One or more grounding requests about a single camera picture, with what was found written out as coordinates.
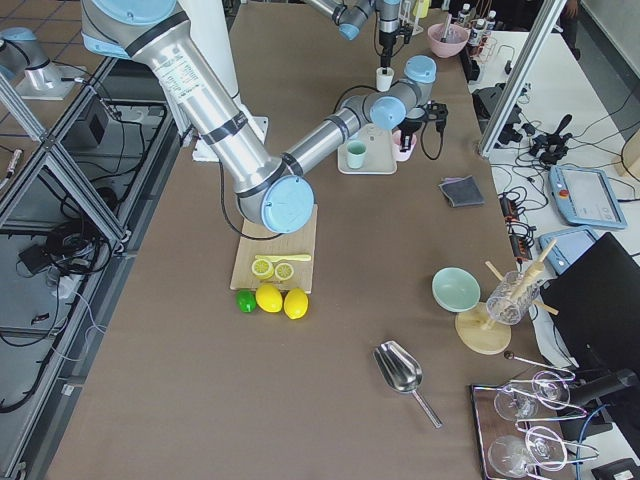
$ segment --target white table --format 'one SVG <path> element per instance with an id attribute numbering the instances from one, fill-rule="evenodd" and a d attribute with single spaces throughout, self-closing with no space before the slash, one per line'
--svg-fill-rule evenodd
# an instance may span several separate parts
<path id="1" fill-rule="evenodd" d="M 505 64 L 508 60 L 512 60 L 512 65 L 515 65 L 526 38 L 527 33 L 494 32 L 492 40 L 490 40 L 492 45 L 489 46 L 489 51 L 486 52 L 490 52 L 490 55 L 487 55 L 484 59 L 485 61 L 480 64 L 482 75 L 479 81 L 469 85 L 469 91 L 473 92 L 478 88 L 491 87 L 496 83 L 506 82 Z M 570 113 L 573 119 L 568 127 L 563 130 L 563 133 L 571 132 L 574 136 L 580 135 L 592 122 L 607 115 L 607 110 L 560 35 L 550 35 L 546 40 L 544 48 L 536 59 L 526 81 L 531 84 L 530 93 L 528 99 L 520 98 L 520 106 L 528 121 L 541 122 L 538 128 L 543 131 L 555 131 L 562 117 Z M 580 137 L 580 140 L 595 142 L 617 131 L 618 128 L 611 118 L 605 118 L 590 127 L 586 134 Z M 527 146 L 528 143 L 529 139 L 526 138 L 525 134 L 525 138 L 520 145 Z M 576 141 L 568 142 L 568 146 L 571 148 L 578 145 L 579 143 Z M 619 152 L 623 145 L 624 139 L 620 134 L 614 135 L 599 144 L 600 147 L 612 152 Z M 518 152 L 516 149 L 494 149 L 489 160 L 492 164 L 513 165 L 518 154 L 527 150 L 522 149 Z M 638 194 L 640 194 L 640 184 L 638 182 L 630 177 L 620 177 L 613 165 L 607 165 L 618 160 L 619 157 L 611 153 L 584 146 L 576 150 L 569 150 L 568 154 L 558 164 L 575 164 L 581 167 L 605 165 L 602 170 L 610 178 L 620 179 L 634 185 Z M 514 174 L 512 174 L 513 177 L 510 177 L 505 170 L 500 168 L 494 168 L 493 175 L 498 192 L 521 185 L 527 188 L 530 198 L 542 199 L 540 194 L 532 188 L 525 178 Z M 543 233 L 568 228 L 569 225 L 558 213 L 551 197 L 548 174 L 544 172 L 539 176 L 535 171 L 531 170 L 529 176 L 533 178 L 538 188 L 542 187 L 542 177 L 544 178 L 544 191 L 549 198 L 549 205 L 544 209 L 526 213 L 526 222 L 537 227 L 536 238 Z M 630 187 L 616 181 L 612 181 L 611 185 L 619 199 L 633 198 L 633 190 Z M 621 208 L 629 226 L 625 230 L 614 231 L 613 234 L 629 253 L 636 253 L 640 251 L 640 203 L 623 203 Z M 554 273 L 547 267 L 545 275 L 547 278 L 552 278 Z M 557 352 L 549 314 L 540 311 L 534 326 L 543 355 L 554 361 L 554 363 L 566 364 L 564 357 Z M 594 478 L 590 470 L 595 466 L 605 465 L 619 458 L 632 457 L 636 462 L 639 462 L 638 457 L 628 446 L 615 425 L 613 431 L 590 437 L 588 443 L 600 449 L 601 455 L 596 461 L 588 462 L 583 466 L 583 479 Z"/>

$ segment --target person's hand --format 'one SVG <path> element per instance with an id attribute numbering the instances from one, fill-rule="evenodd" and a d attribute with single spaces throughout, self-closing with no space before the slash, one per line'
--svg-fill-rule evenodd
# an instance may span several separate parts
<path id="1" fill-rule="evenodd" d="M 567 0 L 564 6 L 564 16 L 566 18 L 575 18 L 578 15 L 578 0 Z"/>

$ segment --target mint green bowl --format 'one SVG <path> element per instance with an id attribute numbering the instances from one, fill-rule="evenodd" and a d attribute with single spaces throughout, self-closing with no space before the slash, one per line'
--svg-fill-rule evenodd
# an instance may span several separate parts
<path id="1" fill-rule="evenodd" d="M 456 267 L 443 268 L 433 277 L 433 297 L 445 310 L 466 312 L 480 301 L 480 285 L 473 275 Z"/>

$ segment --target white cup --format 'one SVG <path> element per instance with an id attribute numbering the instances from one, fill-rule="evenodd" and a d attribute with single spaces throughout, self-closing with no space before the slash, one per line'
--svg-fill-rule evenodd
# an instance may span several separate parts
<path id="1" fill-rule="evenodd" d="M 386 92 L 393 82 L 393 68 L 380 67 L 376 70 L 376 88 L 379 92 Z"/>
<path id="2" fill-rule="evenodd" d="M 367 146 L 360 140 L 347 143 L 347 166 L 352 170 L 358 170 L 364 165 L 364 157 L 367 155 Z"/>
<path id="3" fill-rule="evenodd" d="M 415 133 L 411 136 L 411 146 L 406 152 L 400 151 L 400 136 L 400 130 L 396 130 L 391 135 L 391 138 L 393 139 L 393 142 L 391 143 L 391 152 L 393 154 L 393 159 L 396 162 L 406 162 L 413 153 L 416 143 L 418 143 L 418 136 Z"/>

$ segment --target gray cloth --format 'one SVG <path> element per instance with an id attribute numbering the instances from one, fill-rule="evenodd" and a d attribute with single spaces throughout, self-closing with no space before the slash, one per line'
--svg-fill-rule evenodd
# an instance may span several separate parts
<path id="1" fill-rule="evenodd" d="M 445 178 L 438 187 L 452 207 L 484 205 L 484 197 L 471 175 L 464 178 Z"/>

